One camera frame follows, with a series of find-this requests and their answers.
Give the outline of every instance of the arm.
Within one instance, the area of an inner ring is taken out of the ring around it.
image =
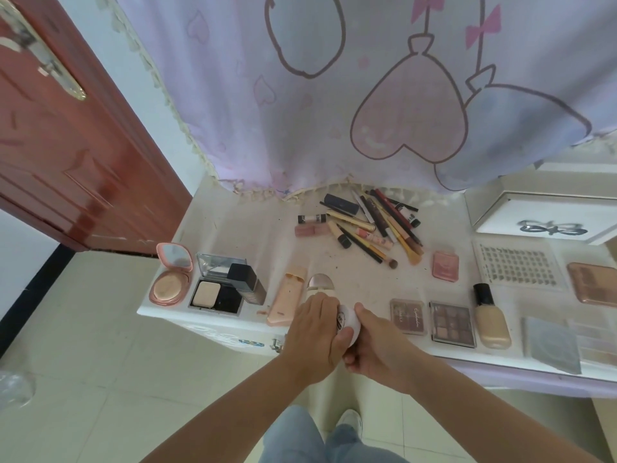
[[[323,293],[311,296],[296,312],[280,356],[197,414],[142,463],[242,463],[279,414],[343,357],[353,330],[336,334],[338,305]]]
[[[362,304],[356,304],[355,311],[362,330],[345,353],[347,369],[410,395],[478,463],[598,462],[441,359],[418,349],[389,320],[376,317]]]

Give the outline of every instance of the person's left hand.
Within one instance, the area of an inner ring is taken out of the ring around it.
[[[330,375],[349,347],[353,329],[336,334],[338,306],[335,297],[312,295],[297,309],[289,327],[280,358],[304,387]]]

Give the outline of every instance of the jeans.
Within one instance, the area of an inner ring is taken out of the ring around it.
[[[326,443],[302,406],[289,406],[264,435],[259,463],[406,463],[395,453],[363,444],[349,425],[337,426]]]

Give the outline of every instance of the red wooden door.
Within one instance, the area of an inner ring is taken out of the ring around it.
[[[87,248],[155,253],[189,193],[58,2],[12,2],[87,98],[0,46],[0,194]],[[14,36],[2,20],[0,36]]]

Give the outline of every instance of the shoe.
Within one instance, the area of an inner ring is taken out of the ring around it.
[[[346,410],[346,412],[343,413],[339,421],[336,423],[336,425],[341,424],[347,424],[353,427],[353,430],[355,430],[356,434],[358,434],[358,438],[362,440],[362,418],[360,417],[360,414],[353,409]]]

